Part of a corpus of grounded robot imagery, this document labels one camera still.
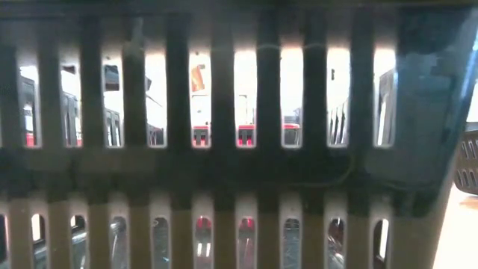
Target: wooden floor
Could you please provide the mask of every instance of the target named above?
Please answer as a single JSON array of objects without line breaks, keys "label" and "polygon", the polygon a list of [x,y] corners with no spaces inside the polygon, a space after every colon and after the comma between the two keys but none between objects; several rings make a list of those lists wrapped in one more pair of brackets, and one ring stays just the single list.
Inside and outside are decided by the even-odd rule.
[{"label": "wooden floor", "polygon": [[452,187],[434,269],[478,268],[478,196]]}]

